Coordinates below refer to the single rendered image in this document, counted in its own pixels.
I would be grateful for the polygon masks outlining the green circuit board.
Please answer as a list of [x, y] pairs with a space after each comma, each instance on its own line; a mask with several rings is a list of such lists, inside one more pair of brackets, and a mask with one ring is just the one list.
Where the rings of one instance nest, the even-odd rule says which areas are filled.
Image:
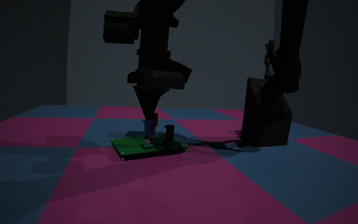
[[112, 147], [115, 147], [122, 156], [121, 162], [124, 162], [124, 155], [149, 153], [169, 149], [187, 147], [185, 143], [174, 138], [174, 125], [166, 125], [166, 135], [156, 135], [155, 127], [158, 126], [158, 113], [154, 113], [152, 120], [143, 120], [145, 123], [145, 136], [131, 137], [124, 139], [110, 139]]

